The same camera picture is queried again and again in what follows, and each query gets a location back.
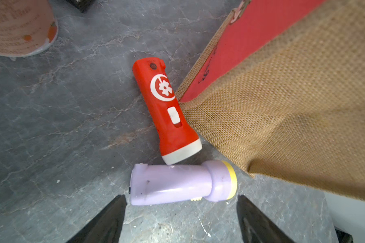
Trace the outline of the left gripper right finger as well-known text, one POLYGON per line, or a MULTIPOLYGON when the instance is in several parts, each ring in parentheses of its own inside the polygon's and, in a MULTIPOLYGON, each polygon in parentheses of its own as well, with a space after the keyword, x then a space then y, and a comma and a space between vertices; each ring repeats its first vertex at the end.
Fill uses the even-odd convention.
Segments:
POLYGON ((238 196, 236 211, 244 243, 294 243, 246 196, 238 196))

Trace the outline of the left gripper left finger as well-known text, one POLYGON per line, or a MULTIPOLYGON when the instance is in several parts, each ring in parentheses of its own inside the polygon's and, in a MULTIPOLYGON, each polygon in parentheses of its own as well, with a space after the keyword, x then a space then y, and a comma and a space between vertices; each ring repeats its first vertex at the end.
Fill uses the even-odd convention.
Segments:
POLYGON ((68 242, 117 243, 122 232, 126 207, 126 197, 116 196, 68 242))

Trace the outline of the purple flashlight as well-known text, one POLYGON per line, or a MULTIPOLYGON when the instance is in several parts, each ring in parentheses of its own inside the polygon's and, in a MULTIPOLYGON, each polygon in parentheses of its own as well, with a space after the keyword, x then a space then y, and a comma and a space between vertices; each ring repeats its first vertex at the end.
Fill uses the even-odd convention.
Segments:
POLYGON ((237 176, 225 161, 201 165, 136 164, 131 173, 130 203, 135 206, 167 204, 186 200, 218 202, 237 191, 237 176))

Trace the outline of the red white flashlight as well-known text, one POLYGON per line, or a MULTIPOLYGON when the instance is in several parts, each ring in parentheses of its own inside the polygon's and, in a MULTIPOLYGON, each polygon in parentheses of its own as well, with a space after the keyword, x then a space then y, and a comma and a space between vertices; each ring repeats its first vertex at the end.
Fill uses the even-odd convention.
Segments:
POLYGON ((165 164, 183 161, 202 149, 198 134, 187 123, 165 72, 157 57, 135 61, 132 71, 160 138, 165 164))

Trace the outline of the brown jute tote bag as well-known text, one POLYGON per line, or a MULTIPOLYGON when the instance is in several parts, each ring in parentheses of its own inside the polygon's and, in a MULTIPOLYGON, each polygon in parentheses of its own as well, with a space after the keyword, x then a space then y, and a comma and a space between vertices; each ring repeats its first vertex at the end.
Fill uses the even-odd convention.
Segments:
POLYGON ((365 1, 242 1, 176 96, 249 175, 365 200, 365 1))

